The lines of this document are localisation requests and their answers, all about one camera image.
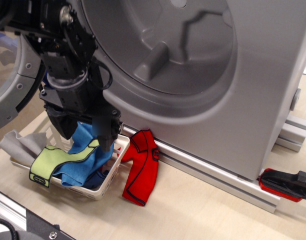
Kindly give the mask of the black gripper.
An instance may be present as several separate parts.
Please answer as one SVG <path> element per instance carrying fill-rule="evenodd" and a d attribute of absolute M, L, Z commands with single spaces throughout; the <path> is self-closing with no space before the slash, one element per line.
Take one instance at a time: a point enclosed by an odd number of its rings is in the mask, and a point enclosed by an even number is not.
<path fill-rule="evenodd" d="M 94 134 L 103 152 L 109 152 L 113 136 L 121 131 L 120 111 L 103 96 L 110 81 L 99 74 L 85 74 L 76 79 L 55 79 L 47 76 L 51 88 L 43 87 L 39 97 L 52 125 L 62 137 L 69 140 L 78 122 L 95 127 Z"/>

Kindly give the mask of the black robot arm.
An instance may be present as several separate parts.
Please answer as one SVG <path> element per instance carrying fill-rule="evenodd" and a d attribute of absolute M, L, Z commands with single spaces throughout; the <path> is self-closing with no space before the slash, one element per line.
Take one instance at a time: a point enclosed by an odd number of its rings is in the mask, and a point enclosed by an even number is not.
<path fill-rule="evenodd" d="M 103 92 L 108 67 L 99 61 L 96 38 L 66 0 L 0 0 L 0 47 L 13 68 L 0 82 L 0 129 L 14 120 L 34 94 L 62 137 L 69 139 L 78 122 L 91 124 L 104 152 L 120 130 L 120 111 Z"/>

